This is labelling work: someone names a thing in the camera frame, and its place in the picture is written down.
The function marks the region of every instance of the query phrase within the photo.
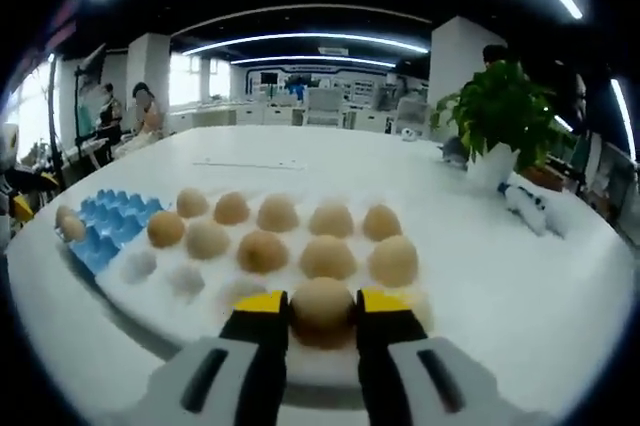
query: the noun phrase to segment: white flower pot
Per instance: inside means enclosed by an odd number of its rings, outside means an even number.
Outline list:
[[[519,153],[519,150],[511,151],[510,146],[498,143],[484,155],[476,154],[475,161],[469,159],[467,178],[477,186],[495,191],[500,183],[509,179]]]

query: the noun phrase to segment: white egg tray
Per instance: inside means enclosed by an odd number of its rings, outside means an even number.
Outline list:
[[[205,194],[209,200],[207,216],[212,217],[213,207],[223,194],[231,189]],[[409,238],[419,233],[420,221],[412,220],[409,208],[402,201],[391,197],[368,197],[353,199],[345,196],[318,193],[300,193],[288,191],[243,191],[239,190],[251,209],[249,219],[237,226],[225,226],[231,245],[222,256],[211,260],[191,259],[181,242],[171,248],[156,249],[147,238],[146,230],[140,233],[111,261],[108,268],[96,276],[96,282],[109,299],[127,315],[144,327],[180,347],[202,336],[217,336],[230,314],[228,292],[232,285],[245,285],[243,289],[264,288],[267,291],[284,290],[289,297],[297,286],[306,281],[306,276],[298,266],[300,255],[313,238],[308,230],[309,219],[317,206],[329,200],[339,200],[346,204],[355,223],[355,234],[346,238],[347,244],[358,262],[355,274],[344,283],[354,295],[363,287],[379,287],[370,277],[367,257],[376,243],[362,234],[362,221],[367,210],[379,203],[388,205],[398,216],[403,233]],[[286,267],[267,275],[244,272],[237,264],[235,256],[240,240],[247,233],[257,229],[256,216],[264,198],[271,193],[286,193],[295,203],[300,219],[297,229],[280,233],[278,236],[289,249],[289,262]],[[205,216],[185,220],[188,224]],[[403,292],[420,297],[420,284],[424,283],[426,271],[420,248],[413,241],[420,258],[418,279],[414,284],[403,288]],[[203,285],[196,274],[196,281],[185,269],[194,269],[201,273]],[[289,383],[315,386],[349,387],[358,384],[358,355],[355,344],[339,350],[319,350],[305,347],[290,335],[287,353],[287,380]]]

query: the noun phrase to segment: blue egg tray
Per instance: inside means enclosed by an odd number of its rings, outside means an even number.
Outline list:
[[[94,275],[103,271],[120,250],[144,228],[151,216],[164,208],[157,198],[146,202],[139,194],[101,189],[82,201],[75,211],[87,227],[82,241],[71,241],[69,249]]]

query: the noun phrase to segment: window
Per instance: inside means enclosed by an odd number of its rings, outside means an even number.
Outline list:
[[[209,96],[219,94],[228,98],[231,93],[231,65],[226,61],[211,60],[209,75]]]
[[[49,89],[48,62],[38,66],[12,94],[8,108],[8,123],[18,125],[18,160],[24,158],[34,143],[49,144],[49,114],[47,91]],[[60,88],[56,70],[53,90],[53,116],[55,130],[60,137]]]
[[[169,105],[200,100],[200,58],[172,54],[169,63]]]

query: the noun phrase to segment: woman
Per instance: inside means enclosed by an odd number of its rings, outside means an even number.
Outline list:
[[[137,135],[114,151],[114,159],[122,158],[130,152],[153,144],[164,135],[165,111],[156,102],[149,86],[142,82],[136,84],[132,96],[136,103]]]
[[[98,138],[108,138],[109,144],[114,146],[120,142],[122,129],[122,105],[113,96],[113,85],[107,83],[102,87],[104,105],[100,108],[98,119]]]

